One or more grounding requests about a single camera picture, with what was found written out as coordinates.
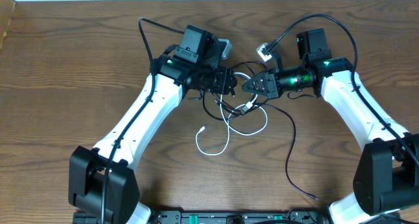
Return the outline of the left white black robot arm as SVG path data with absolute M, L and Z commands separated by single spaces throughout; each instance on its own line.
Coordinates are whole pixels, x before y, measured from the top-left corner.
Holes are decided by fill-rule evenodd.
M 150 74 L 132 106 L 92 149 L 79 146 L 69 159 L 70 205 L 100 223 L 147 223 L 151 209 L 139 201 L 136 169 L 165 118 L 189 90 L 233 93 L 237 80 L 221 65 L 228 39 L 189 25 L 178 45 L 153 58 Z

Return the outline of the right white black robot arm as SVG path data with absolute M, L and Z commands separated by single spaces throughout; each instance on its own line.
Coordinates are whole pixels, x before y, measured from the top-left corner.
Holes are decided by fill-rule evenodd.
M 342 117 L 361 150 L 353 193 L 329 206 L 331 223 L 376 221 L 418 204 L 418 135 L 397 124 L 374 100 L 345 57 L 333 58 L 323 29 L 297 34 L 298 67 L 264 70 L 243 91 L 279 98 L 313 88 Z

